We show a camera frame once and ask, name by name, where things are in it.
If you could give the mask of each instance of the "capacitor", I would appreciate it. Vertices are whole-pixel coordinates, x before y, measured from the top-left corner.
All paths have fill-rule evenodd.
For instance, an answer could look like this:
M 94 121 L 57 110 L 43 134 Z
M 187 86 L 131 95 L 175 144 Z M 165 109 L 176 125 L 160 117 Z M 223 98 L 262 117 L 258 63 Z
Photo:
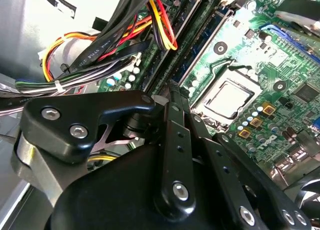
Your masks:
M 250 113 L 245 113 L 244 117 L 248 122 L 251 122 L 254 119 Z
M 199 86 L 199 81 L 194 80 L 194 81 L 192 81 L 191 84 L 192 84 L 193 87 L 198 87 Z
M 268 33 L 264 32 L 264 31 L 261 31 L 259 33 L 259 38 L 260 38 L 260 40 L 262 40 L 265 43 L 269 43 L 272 40 L 272 36 L 269 35 Z
M 140 73 L 140 69 L 138 67 L 134 67 L 134 69 L 132 70 L 132 72 L 136 75 Z
M 289 133 L 288 132 L 286 132 L 286 131 L 283 131 L 282 133 L 281 133 L 281 135 L 285 138 L 285 140 L 287 140 L 288 142 L 292 142 L 292 138 L 291 138 L 291 136 L 289 135 Z
M 240 123 L 241 123 L 242 126 L 248 126 L 248 124 L 249 124 L 244 117 L 240 118 Z
M 136 80 L 135 75 L 129 75 L 128 80 L 129 80 L 130 82 L 135 81 L 135 80 Z
M 121 80 L 121 78 L 122 78 L 122 74 L 121 74 L 120 72 L 117 72 L 117 73 L 115 73 L 115 74 L 113 75 L 113 77 L 114 77 L 117 81 L 119 81 L 119 80 Z
M 193 93 L 193 92 L 196 91 L 196 89 L 195 89 L 195 87 L 191 86 L 191 87 L 188 88 L 188 91 L 189 91 L 190 93 Z
M 265 136 L 263 136 L 262 134 L 259 134 L 256 136 L 256 139 L 260 142 L 260 143 L 265 143 L 266 142 L 266 138 Z
M 112 78 L 108 78 L 106 80 L 106 83 L 107 83 L 108 86 L 114 86 L 116 84 L 116 81 L 114 79 L 112 79 Z
M 289 133 L 290 137 L 292 137 L 292 138 L 297 137 L 296 131 L 292 127 L 288 126 L 286 128 L 286 131 Z
M 256 109 L 256 111 L 261 112 L 264 110 L 263 106 L 261 105 L 261 103 L 255 103 L 254 108 Z
M 132 85 L 130 83 L 125 83 L 124 87 L 129 90 L 131 89 Z
M 257 8 L 257 3 L 254 0 L 250 0 L 246 3 L 245 8 L 248 11 L 254 11 Z
M 246 145 L 246 148 L 248 149 L 249 152 L 255 152 L 257 150 L 252 143 L 248 143 Z
M 258 111 L 255 110 L 255 108 L 249 109 L 249 112 L 250 112 L 251 116 L 253 116 L 253 117 L 258 116 L 258 114 L 259 114 Z
M 279 131 L 279 127 L 275 123 L 270 123 L 268 128 L 272 133 L 277 133 Z
M 242 131 L 244 129 L 244 127 L 241 125 L 241 123 L 237 123 L 235 125 L 235 128 L 238 130 L 238 131 Z

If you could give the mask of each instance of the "black cover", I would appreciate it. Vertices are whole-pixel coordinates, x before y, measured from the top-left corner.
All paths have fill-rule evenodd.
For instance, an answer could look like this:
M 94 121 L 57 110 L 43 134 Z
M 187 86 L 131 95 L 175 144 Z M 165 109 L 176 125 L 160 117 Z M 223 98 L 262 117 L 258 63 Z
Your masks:
M 284 0 L 277 8 L 277 11 L 287 12 L 293 15 L 302 16 L 313 21 L 320 20 L 320 2 L 310 0 Z
M 142 146 L 72 183 L 51 216 L 52 230 L 223 229 L 222 208 L 210 171 L 193 162 L 196 208 L 184 221 L 161 216 L 153 195 L 159 151 Z

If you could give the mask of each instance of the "blue ram slot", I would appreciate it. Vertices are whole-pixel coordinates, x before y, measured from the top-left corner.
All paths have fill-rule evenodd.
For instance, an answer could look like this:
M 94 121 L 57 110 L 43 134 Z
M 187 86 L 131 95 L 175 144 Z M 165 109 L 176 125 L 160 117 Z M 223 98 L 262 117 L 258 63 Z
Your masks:
M 284 31 L 282 31 L 279 27 L 277 27 L 275 25 L 272 25 L 272 24 L 265 24 L 265 25 L 260 27 L 260 30 L 262 30 L 262 31 L 270 31 L 272 33 L 275 33 L 277 36 L 279 36 L 282 39 L 286 40 L 292 46 L 294 46 L 295 48 L 300 50 L 302 53 L 304 53 L 305 55 L 310 57 L 313 61 L 315 61 L 318 64 L 320 64 L 320 59 L 317 56 L 309 53 L 308 49 L 304 45 L 302 45 L 302 44 L 298 43 L 297 41 L 295 41 L 290 35 L 288 35 Z

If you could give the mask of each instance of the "black plastic bracket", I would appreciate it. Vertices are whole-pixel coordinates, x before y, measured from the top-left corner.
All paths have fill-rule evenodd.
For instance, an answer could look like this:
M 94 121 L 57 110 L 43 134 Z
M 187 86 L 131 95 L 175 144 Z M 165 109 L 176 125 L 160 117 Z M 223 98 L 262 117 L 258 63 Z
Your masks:
M 211 136 L 199 116 L 188 114 L 186 120 L 191 129 L 192 148 L 203 156 L 204 163 L 212 171 L 212 181 L 216 182 L 223 197 L 221 214 L 227 229 L 268 229 L 252 209 L 246 194 L 238 181 L 236 171 L 225 151 Z
M 36 98 L 26 104 L 20 127 L 32 145 L 61 161 L 79 163 L 87 159 L 96 143 L 99 125 L 114 125 L 126 115 L 146 114 L 154 107 L 154 101 L 141 91 Z M 45 119 L 42 116 L 45 108 L 57 110 L 59 118 Z M 73 137 L 70 128 L 74 125 L 83 126 L 87 136 Z
M 213 140 L 221 144 L 239 170 L 240 181 L 249 186 L 257 198 L 261 219 L 270 229 L 311 229 L 307 216 L 226 134 L 217 133 Z M 303 224 L 298 217 L 306 219 Z
M 185 128 L 179 88 L 174 101 L 165 105 L 160 141 L 160 188 L 155 194 L 157 209 L 170 221 L 187 218 L 196 207 L 190 131 Z

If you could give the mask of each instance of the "red wire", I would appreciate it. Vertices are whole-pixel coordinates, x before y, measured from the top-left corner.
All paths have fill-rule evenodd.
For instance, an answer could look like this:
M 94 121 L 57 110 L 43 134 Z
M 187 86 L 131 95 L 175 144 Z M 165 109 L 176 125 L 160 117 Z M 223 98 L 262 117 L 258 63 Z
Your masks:
M 128 35 L 128 36 L 125 37 L 125 38 L 122 38 L 122 39 L 119 41 L 118 46 L 122 45 L 122 44 L 123 44 L 124 42 L 126 42 L 127 40 L 130 40 L 130 39 L 132 39 L 133 37 L 137 36 L 137 35 L 140 34 L 142 31 L 144 31 L 144 29 L 142 29 L 142 30 L 140 30 L 140 31 L 138 31 L 138 32 L 135 32 L 135 33 L 133 33 L 133 34 L 130 34 L 130 35 Z M 103 56 L 100 56 L 100 58 L 98 59 L 98 61 L 101 61 L 101 60 L 103 60 L 105 57 L 108 57 L 108 56 L 114 54 L 116 51 L 117 51 L 117 48 L 115 48 L 114 50 L 106 53 L 106 54 L 103 55 Z
M 135 26 L 139 26 L 145 22 L 148 22 L 149 20 L 151 20 L 151 16 L 144 17 L 142 20 L 138 21 Z M 133 25 L 129 25 L 127 30 L 130 30 L 132 27 Z
M 167 30 L 169 31 L 170 34 L 170 38 L 171 38 L 171 43 L 174 44 L 176 42 L 176 38 L 175 38 L 175 34 L 174 31 L 172 30 L 171 24 L 170 24 L 170 20 L 168 18 L 168 15 L 166 13 L 166 10 L 161 2 L 161 0 L 155 0 L 160 8 L 160 11 L 162 12 L 161 18 L 164 22 L 165 27 L 167 28 Z

